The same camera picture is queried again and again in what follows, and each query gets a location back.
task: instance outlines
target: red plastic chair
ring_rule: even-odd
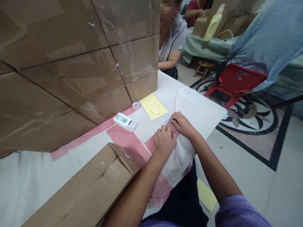
[[[219,83],[215,84],[204,94],[208,97],[215,90],[220,90],[231,96],[231,99],[224,106],[229,109],[234,105],[245,92],[249,92],[268,78],[267,74],[258,73],[236,64],[228,64],[219,76]]]

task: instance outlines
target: hand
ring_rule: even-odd
[[[159,157],[166,163],[177,143],[177,136],[174,132],[171,133],[170,124],[168,124],[167,129],[162,125],[161,129],[157,130],[154,135],[154,142],[156,147],[155,154],[159,154]]]
[[[199,12],[200,17],[206,17],[206,13],[207,13],[206,10],[200,9],[200,12]]]
[[[170,117],[170,122],[176,127],[178,132],[186,136],[188,139],[199,134],[181,112],[174,112]]]

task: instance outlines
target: yellow card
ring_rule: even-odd
[[[199,200],[211,213],[215,207],[217,199],[214,193],[199,178],[197,184],[198,184]]]
[[[151,93],[150,95],[141,99],[139,102],[151,121],[156,120],[157,118],[168,113],[167,109],[162,105],[154,93]]]

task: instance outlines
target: tape roll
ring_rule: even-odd
[[[140,108],[140,103],[134,102],[134,103],[132,104],[132,106],[133,106],[134,109],[139,109],[139,108]]]

